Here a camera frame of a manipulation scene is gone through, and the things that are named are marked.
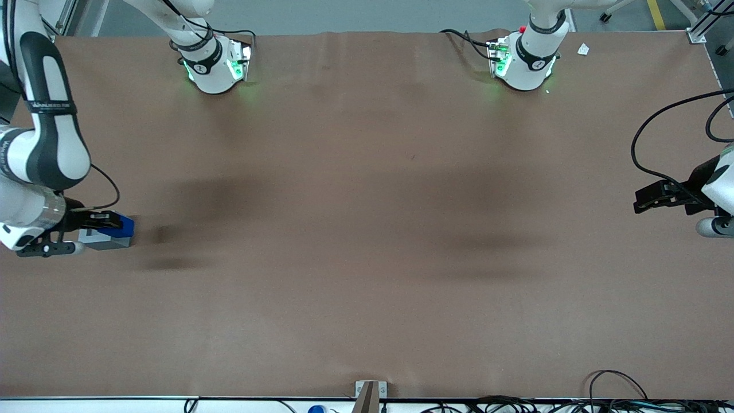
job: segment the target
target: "metal bracket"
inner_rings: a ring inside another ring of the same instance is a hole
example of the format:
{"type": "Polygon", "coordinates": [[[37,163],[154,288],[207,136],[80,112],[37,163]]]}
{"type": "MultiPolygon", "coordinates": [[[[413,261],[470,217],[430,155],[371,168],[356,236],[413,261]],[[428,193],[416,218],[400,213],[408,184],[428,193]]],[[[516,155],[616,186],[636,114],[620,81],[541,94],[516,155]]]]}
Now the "metal bracket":
{"type": "MultiPolygon", "coordinates": [[[[355,397],[360,397],[362,387],[364,387],[366,381],[372,380],[359,380],[355,381],[355,397]]],[[[388,383],[386,381],[378,381],[377,388],[379,389],[379,398],[386,398],[388,396],[388,383]]]]}
{"type": "Polygon", "coordinates": [[[16,251],[15,254],[20,258],[31,256],[42,256],[49,258],[57,255],[77,255],[84,252],[84,244],[76,241],[64,241],[63,234],[59,235],[56,241],[51,240],[51,233],[46,232],[30,244],[26,245],[22,250],[16,251]]]}
{"type": "Polygon", "coordinates": [[[690,27],[686,29],[686,34],[688,35],[688,41],[690,44],[706,43],[706,36],[700,35],[699,37],[695,37],[690,27]]]}

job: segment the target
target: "gray floor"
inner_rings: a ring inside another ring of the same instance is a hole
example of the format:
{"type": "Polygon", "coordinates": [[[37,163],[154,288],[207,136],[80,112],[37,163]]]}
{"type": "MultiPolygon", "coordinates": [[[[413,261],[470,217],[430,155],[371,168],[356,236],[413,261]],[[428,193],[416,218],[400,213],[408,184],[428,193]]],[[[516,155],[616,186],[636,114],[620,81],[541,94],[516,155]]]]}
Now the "gray floor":
{"type": "MultiPolygon", "coordinates": [[[[81,1],[75,34],[81,36],[163,36],[160,28],[123,0],[81,1]]],[[[688,20],[667,0],[658,0],[668,30],[685,29],[688,20]]],[[[655,30],[647,2],[638,0],[599,21],[602,10],[574,10],[579,32],[655,30]]],[[[217,0],[209,23],[224,30],[251,29],[259,35],[320,32],[437,32],[452,28],[483,32],[526,24],[521,0],[217,0]]],[[[723,87],[734,87],[734,52],[713,52],[734,35],[734,18],[723,18],[707,34],[709,55],[723,87]]],[[[10,118],[18,96],[0,87],[0,115],[10,118]]]]}

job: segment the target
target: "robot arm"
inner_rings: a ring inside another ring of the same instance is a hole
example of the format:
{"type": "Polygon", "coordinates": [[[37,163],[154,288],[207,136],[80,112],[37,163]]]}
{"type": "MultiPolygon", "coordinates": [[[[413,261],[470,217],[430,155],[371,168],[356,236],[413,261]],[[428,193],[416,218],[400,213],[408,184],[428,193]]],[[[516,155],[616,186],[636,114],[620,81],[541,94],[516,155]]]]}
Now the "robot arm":
{"type": "MultiPolygon", "coordinates": [[[[23,89],[34,128],[0,126],[0,242],[20,256],[78,254],[83,245],[65,242],[65,232],[119,231],[124,217],[89,212],[62,195],[91,166],[64,62],[46,36],[36,1],[5,0],[2,12],[0,59],[23,89]],[[59,239],[51,241],[51,232],[59,239]]],[[[130,232],[131,221],[126,225],[130,232]]]]}
{"type": "Polygon", "coordinates": [[[247,75],[250,45],[216,35],[204,20],[214,0],[125,0],[171,38],[189,78],[204,93],[222,93],[247,75]]]}
{"type": "Polygon", "coordinates": [[[34,128],[0,131],[0,172],[22,184],[66,190],[87,175],[90,155],[79,132],[64,62],[46,36],[36,2],[6,0],[3,12],[0,58],[21,83],[34,128]]]}
{"type": "Polygon", "coordinates": [[[734,238],[734,144],[723,152],[698,165],[688,180],[682,182],[686,190],[666,179],[635,192],[636,214],[659,207],[683,205],[686,215],[713,211],[713,217],[703,218],[696,224],[696,231],[703,237],[734,238]]]}
{"type": "Polygon", "coordinates": [[[530,22],[524,32],[513,32],[489,45],[492,75],[518,90],[538,88],[556,62],[558,47],[568,33],[564,9],[607,7],[616,0],[524,0],[530,22]]]}

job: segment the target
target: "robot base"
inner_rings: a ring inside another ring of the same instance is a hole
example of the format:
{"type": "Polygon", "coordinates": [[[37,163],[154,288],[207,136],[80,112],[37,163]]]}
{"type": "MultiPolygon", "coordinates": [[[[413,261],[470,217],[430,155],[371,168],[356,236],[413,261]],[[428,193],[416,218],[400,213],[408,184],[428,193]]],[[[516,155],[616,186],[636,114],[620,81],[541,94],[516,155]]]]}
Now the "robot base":
{"type": "Polygon", "coordinates": [[[231,40],[226,36],[217,36],[217,41],[222,44],[224,53],[219,61],[211,67],[207,74],[197,72],[197,65],[190,68],[184,62],[184,67],[189,72],[189,79],[204,93],[216,95],[231,89],[235,83],[247,79],[247,69],[250,67],[252,47],[231,40]]]}
{"type": "Polygon", "coordinates": [[[510,33],[507,37],[500,37],[495,43],[487,44],[487,53],[500,61],[490,60],[492,77],[502,79],[508,86],[517,90],[537,89],[551,75],[554,57],[545,67],[538,71],[531,70],[528,65],[517,56],[517,39],[519,32],[510,33]]]}

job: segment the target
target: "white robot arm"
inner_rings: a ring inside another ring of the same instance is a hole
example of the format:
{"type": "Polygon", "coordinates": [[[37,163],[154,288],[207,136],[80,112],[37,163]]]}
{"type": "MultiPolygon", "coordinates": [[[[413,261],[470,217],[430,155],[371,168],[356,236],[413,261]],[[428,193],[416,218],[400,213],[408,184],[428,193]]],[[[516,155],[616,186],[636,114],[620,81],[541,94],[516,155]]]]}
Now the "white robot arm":
{"type": "Polygon", "coordinates": [[[734,238],[734,144],[719,155],[716,168],[701,187],[703,195],[715,205],[714,217],[698,221],[696,230],[704,237],[734,238]]]}
{"type": "Polygon", "coordinates": [[[517,90],[538,88],[556,62],[556,53],[568,33],[565,9],[607,7],[616,0],[523,0],[530,6],[524,32],[513,32],[489,45],[490,70],[517,90]]]}
{"type": "Polygon", "coordinates": [[[90,155],[37,2],[4,1],[2,23],[0,59],[23,88],[34,125],[0,126],[0,241],[18,251],[63,219],[67,203],[58,191],[84,179],[90,155]]]}
{"type": "Polygon", "coordinates": [[[250,45],[215,34],[204,20],[214,0],[125,0],[145,14],[181,53],[189,78],[204,93],[222,93],[247,75],[250,45]]]}

